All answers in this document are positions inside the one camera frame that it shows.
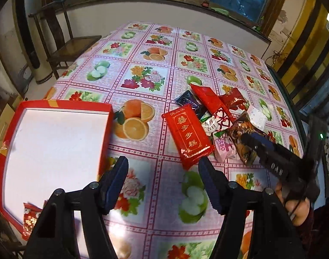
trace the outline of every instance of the human hand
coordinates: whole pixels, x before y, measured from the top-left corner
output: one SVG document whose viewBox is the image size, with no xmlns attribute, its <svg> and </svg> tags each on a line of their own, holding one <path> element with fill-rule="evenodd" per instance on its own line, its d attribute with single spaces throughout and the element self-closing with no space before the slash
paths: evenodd
<svg viewBox="0 0 329 259">
<path fill-rule="evenodd" d="M 283 206 L 286 208 L 288 212 L 292 212 L 296 205 L 298 204 L 298 200 L 289 200 L 284 203 L 284 199 L 282 196 L 282 183 L 278 182 L 275 188 L 275 193 Z M 309 199 L 306 198 L 305 201 L 301 201 L 297 209 L 294 211 L 293 215 L 295 217 L 292 219 L 292 223 L 294 226 L 300 226 L 306 220 L 308 213 L 309 213 L 310 202 Z"/>
</svg>

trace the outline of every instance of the window sill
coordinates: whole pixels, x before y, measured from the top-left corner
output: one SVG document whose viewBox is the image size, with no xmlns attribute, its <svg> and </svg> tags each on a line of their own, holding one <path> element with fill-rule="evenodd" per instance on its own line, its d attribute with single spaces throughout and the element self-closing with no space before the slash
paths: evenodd
<svg viewBox="0 0 329 259">
<path fill-rule="evenodd" d="M 226 22 L 229 22 L 229 23 L 251 33 L 252 35 L 258 37 L 259 39 L 262 39 L 263 41 L 265 41 L 268 44 L 271 43 L 271 40 L 268 37 L 266 37 L 265 35 L 263 35 L 262 33 L 258 32 L 258 31 L 256 31 L 255 29 L 253 29 L 247 23 L 245 23 L 241 20 L 238 20 L 232 16 L 223 15 L 210 8 L 205 8 L 205 7 L 201 6 L 198 2 L 195 2 L 195 1 L 190 1 L 189 4 L 187 2 L 183 2 L 180 0 L 73 0 L 73 1 L 67 1 L 66 3 L 67 3 L 67 9 L 73 9 L 73 8 L 79 8 L 79 7 L 88 6 L 88 5 L 92 5 L 92 4 L 116 3 L 116 2 L 152 2 L 152 3 L 161 3 L 161 4 L 165 3 L 165 4 L 169 4 L 169 5 L 181 6 L 181 7 L 185 7 L 188 9 L 193 9 L 195 11 L 200 11 L 200 12 L 212 15 L 216 18 L 220 18 Z"/>
</svg>

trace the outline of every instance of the pink checkered tablecloth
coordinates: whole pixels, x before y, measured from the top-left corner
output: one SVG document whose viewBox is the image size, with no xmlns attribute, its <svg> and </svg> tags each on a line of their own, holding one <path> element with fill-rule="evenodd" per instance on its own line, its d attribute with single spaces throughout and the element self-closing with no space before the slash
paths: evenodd
<svg viewBox="0 0 329 259">
<path fill-rule="evenodd" d="M 129 174 L 116 207 L 105 217 L 119 258 L 208 258 L 223 217 L 206 202 L 198 167 L 183 170 L 163 113 L 175 98 L 201 81 L 217 95 L 237 87 L 257 109 L 267 110 L 265 132 L 302 156 L 298 130 L 265 63 L 233 45 L 169 25 L 131 22 L 79 57 L 48 99 L 110 103 L 115 114 L 109 157 L 129 159 Z M 231 110 L 235 117 L 243 110 Z M 245 188 L 274 187 L 276 179 L 259 163 L 218 163 L 216 169 Z M 245 233 L 252 229 L 251 212 Z"/>
</svg>

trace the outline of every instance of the red candy package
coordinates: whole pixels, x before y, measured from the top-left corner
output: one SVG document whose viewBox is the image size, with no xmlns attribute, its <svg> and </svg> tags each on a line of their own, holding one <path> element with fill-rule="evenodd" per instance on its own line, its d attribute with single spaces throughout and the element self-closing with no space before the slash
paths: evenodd
<svg viewBox="0 0 329 259">
<path fill-rule="evenodd" d="M 162 118 L 167 121 L 185 170 L 215 149 L 189 104 L 163 114 Z"/>
<path fill-rule="evenodd" d="M 233 88 L 231 91 L 218 97 L 227 106 L 228 109 L 237 109 L 237 106 L 246 103 L 245 98 L 237 88 Z"/>
<path fill-rule="evenodd" d="M 190 86 L 211 114 L 215 114 L 224 105 L 210 87 L 200 87 L 194 84 L 190 84 Z"/>
<path fill-rule="evenodd" d="M 191 84 L 191 89 L 220 125 L 216 131 L 231 127 L 235 118 L 211 88 Z"/>
<path fill-rule="evenodd" d="M 41 208 L 38 208 L 29 203 L 24 203 L 24 222 L 22 233 L 22 238 L 24 240 L 29 240 L 37 219 L 40 217 L 41 211 Z"/>
</svg>

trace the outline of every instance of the wooden chair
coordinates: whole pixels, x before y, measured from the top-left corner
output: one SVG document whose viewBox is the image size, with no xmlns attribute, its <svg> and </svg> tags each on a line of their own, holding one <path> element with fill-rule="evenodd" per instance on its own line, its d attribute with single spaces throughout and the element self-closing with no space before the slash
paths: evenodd
<svg viewBox="0 0 329 259">
<path fill-rule="evenodd" d="M 70 40 L 65 42 L 63 31 L 61 30 L 58 19 L 55 15 L 57 9 L 62 9 L 65 15 L 65 20 L 68 28 L 68 33 L 70 34 Z M 48 23 L 49 29 L 52 32 L 57 50 L 53 53 L 49 52 L 48 46 L 46 44 L 43 32 L 40 27 L 39 18 L 44 17 Z M 86 37 L 73 37 L 70 21 L 68 20 L 65 0 L 51 2 L 48 5 L 43 6 L 36 13 L 30 14 L 29 17 L 33 17 L 35 24 L 40 35 L 43 48 L 45 49 L 47 61 L 49 62 L 52 72 L 55 78 L 59 78 L 57 69 L 68 68 L 67 61 L 75 61 L 81 54 L 83 54 L 89 47 L 101 39 L 99 36 L 86 36 Z"/>
</svg>

